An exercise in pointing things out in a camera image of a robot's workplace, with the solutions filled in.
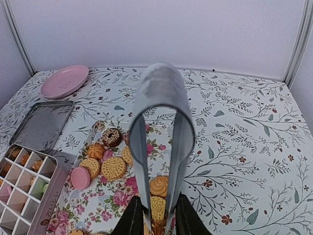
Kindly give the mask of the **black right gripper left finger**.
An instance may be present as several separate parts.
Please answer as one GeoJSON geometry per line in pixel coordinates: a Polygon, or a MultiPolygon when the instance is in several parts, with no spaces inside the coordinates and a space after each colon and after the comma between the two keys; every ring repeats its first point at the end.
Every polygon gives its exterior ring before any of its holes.
{"type": "Polygon", "coordinates": [[[144,235],[143,210],[139,196],[133,196],[111,235],[144,235]]]}

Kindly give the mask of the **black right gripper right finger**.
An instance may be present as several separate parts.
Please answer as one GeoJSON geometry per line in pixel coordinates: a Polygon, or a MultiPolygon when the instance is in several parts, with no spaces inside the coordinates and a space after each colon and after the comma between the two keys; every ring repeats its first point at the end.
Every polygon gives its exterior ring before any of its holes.
{"type": "Polygon", "coordinates": [[[212,235],[205,227],[185,194],[180,193],[176,205],[177,235],[212,235]]]}

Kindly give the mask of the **green sandwich cookie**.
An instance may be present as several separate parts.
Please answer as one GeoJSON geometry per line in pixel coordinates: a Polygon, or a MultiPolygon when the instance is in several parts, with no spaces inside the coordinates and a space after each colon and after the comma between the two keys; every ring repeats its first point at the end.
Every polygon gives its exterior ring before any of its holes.
{"type": "Polygon", "coordinates": [[[48,188],[48,184],[45,184],[42,188],[42,194],[46,192],[47,188],[48,188]]]}

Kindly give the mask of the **pink sandwich cookie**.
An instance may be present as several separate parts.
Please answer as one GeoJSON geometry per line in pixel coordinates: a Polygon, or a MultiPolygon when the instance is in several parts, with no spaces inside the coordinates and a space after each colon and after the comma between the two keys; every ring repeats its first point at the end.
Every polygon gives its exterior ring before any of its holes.
{"type": "Polygon", "coordinates": [[[3,183],[0,187],[0,200],[6,203],[12,193],[12,187],[3,183]]]}
{"type": "Polygon", "coordinates": [[[75,189],[86,189],[90,185],[90,174],[84,167],[76,167],[70,174],[70,180],[75,189]]]}

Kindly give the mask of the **metal tongs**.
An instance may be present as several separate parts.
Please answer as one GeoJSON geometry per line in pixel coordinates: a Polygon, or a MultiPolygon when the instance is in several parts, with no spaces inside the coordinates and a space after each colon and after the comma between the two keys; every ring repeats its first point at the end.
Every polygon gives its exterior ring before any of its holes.
{"type": "Polygon", "coordinates": [[[146,225],[154,235],[166,235],[171,229],[194,145],[195,128],[181,73],[167,63],[150,65],[141,75],[136,90],[133,118],[129,126],[129,148],[134,158],[134,173],[146,225]],[[158,132],[165,132],[166,137],[172,140],[172,145],[167,148],[168,188],[160,221],[157,221],[156,210],[151,205],[147,125],[158,127],[158,132]]]}

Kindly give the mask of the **floral cookie tray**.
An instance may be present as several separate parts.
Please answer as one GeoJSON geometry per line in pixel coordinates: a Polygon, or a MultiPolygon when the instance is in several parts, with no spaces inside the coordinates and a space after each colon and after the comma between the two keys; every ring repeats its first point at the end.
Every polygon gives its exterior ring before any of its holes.
{"type": "MultiPolygon", "coordinates": [[[[156,210],[160,221],[165,210],[165,197],[168,186],[168,151],[172,140],[165,132],[158,132],[158,127],[147,125],[148,176],[152,209],[156,210]]],[[[121,157],[126,140],[117,147],[107,147],[100,165],[112,157],[121,157]]],[[[127,164],[124,176],[118,180],[107,180],[102,173],[90,181],[86,189],[75,189],[70,177],[67,178],[56,209],[48,225],[49,235],[108,235],[117,225],[133,196],[139,196],[134,174],[134,167],[127,164]]],[[[172,222],[168,235],[174,232],[172,222]]],[[[146,235],[153,235],[144,228],[146,235]]]]}

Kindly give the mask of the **round cracker cookie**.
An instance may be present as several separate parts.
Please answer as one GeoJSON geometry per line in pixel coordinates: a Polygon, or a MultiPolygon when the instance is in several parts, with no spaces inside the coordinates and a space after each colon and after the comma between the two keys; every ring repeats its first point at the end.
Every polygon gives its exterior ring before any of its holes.
{"type": "Polygon", "coordinates": [[[88,171],[91,180],[97,178],[101,171],[101,165],[99,161],[94,158],[83,160],[79,166],[85,168],[88,171]]]}
{"type": "Polygon", "coordinates": [[[107,180],[112,181],[122,178],[126,169],[127,165],[121,157],[112,157],[102,163],[101,173],[107,180]]]}
{"type": "Polygon", "coordinates": [[[129,146],[125,146],[122,150],[122,159],[129,165],[133,166],[133,156],[129,146]]]}

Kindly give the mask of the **small swirl butter cookie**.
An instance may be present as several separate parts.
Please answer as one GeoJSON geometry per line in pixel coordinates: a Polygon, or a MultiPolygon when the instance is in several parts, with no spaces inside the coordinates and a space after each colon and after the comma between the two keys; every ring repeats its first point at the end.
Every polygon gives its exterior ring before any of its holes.
{"type": "Polygon", "coordinates": [[[95,144],[89,145],[89,148],[87,150],[87,156],[89,158],[94,158],[94,159],[100,160],[100,159],[102,159],[105,151],[106,150],[105,150],[104,146],[102,144],[99,144],[96,142],[95,144]]]}

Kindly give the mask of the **chocolate sprinkle donut cookie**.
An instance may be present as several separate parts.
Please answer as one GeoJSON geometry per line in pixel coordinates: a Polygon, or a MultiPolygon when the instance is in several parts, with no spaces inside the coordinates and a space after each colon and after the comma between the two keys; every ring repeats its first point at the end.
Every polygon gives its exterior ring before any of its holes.
{"type": "Polygon", "coordinates": [[[107,147],[117,147],[122,142],[122,134],[116,128],[109,128],[102,134],[101,140],[107,147]]]}

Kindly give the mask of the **pink divided cookie tin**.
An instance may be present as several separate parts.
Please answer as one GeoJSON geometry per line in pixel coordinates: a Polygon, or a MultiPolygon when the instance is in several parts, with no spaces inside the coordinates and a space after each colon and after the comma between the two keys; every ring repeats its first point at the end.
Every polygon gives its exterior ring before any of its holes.
{"type": "Polygon", "coordinates": [[[5,235],[44,235],[67,179],[68,170],[56,158],[12,144],[0,161],[0,186],[10,185],[0,201],[0,230],[5,235]],[[48,188],[42,194],[42,188],[48,188]]]}

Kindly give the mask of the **silver tin lid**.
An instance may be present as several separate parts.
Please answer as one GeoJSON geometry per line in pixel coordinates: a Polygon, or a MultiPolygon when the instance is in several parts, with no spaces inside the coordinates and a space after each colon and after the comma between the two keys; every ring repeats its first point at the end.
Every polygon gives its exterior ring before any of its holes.
{"type": "Polygon", "coordinates": [[[70,113],[73,101],[38,102],[31,106],[9,144],[18,144],[39,152],[50,152],[70,113]]]}

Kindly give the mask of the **pink plate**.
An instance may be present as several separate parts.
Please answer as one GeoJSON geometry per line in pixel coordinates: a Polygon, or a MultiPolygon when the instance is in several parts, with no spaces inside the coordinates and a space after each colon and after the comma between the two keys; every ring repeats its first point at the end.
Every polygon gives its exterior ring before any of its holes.
{"type": "Polygon", "coordinates": [[[89,69],[84,65],[65,67],[50,76],[41,87],[48,99],[59,99],[78,90],[87,80],[89,69]]]}

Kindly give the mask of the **right aluminium frame post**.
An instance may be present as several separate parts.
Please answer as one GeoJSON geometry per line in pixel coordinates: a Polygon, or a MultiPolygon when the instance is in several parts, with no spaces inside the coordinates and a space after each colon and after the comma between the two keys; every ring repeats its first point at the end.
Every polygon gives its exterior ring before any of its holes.
{"type": "Polygon", "coordinates": [[[293,47],[291,58],[289,60],[287,69],[283,77],[283,82],[288,86],[288,88],[290,88],[294,83],[296,75],[299,71],[312,28],[313,28],[313,1],[306,0],[295,45],[293,47]]]}

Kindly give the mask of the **aluminium frame post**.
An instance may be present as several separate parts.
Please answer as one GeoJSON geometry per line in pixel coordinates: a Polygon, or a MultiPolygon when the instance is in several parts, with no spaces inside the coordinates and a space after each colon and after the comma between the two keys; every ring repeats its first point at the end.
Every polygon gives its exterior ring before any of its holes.
{"type": "Polygon", "coordinates": [[[10,28],[11,34],[12,34],[13,39],[15,41],[15,44],[18,48],[20,56],[23,60],[23,63],[26,66],[29,74],[31,76],[33,76],[37,73],[37,71],[36,71],[36,69],[35,69],[35,67],[34,67],[34,65],[30,59],[29,53],[27,52],[25,44],[22,40],[22,35],[19,32],[18,25],[17,25],[17,22],[15,20],[13,9],[11,7],[10,1],[9,0],[1,0],[0,2],[1,2],[1,5],[4,9],[5,18],[8,22],[8,26],[10,28]]]}
{"type": "Polygon", "coordinates": [[[313,1],[306,0],[295,45],[293,47],[291,58],[289,60],[287,69],[283,77],[283,82],[288,86],[288,88],[290,88],[294,83],[296,75],[299,71],[312,28],[313,28],[313,1]]]}

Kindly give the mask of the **left aluminium frame post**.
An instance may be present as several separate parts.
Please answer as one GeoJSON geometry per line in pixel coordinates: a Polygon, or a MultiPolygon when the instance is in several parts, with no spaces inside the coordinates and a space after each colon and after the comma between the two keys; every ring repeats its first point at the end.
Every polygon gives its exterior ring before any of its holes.
{"type": "Polygon", "coordinates": [[[33,76],[37,73],[37,71],[36,71],[36,69],[35,69],[35,67],[34,67],[34,65],[30,59],[29,53],[27,52],[25,44],[22,40],[22,35],[19,32],[18,25],[17,25],[17,22],[15,20],[13,9],[11,7],[10,1],[9,0],[1,0],[0,2],[1,2],[1,5],[4,9],[5,18],[8,22],[8,26],[10,28],[11,34],[12,34],[13,39],[15,41],[15,44],[18,48],[20,56],[23,60],[23,63],[26,66],[29,74],[31,76],[33,76]]]}

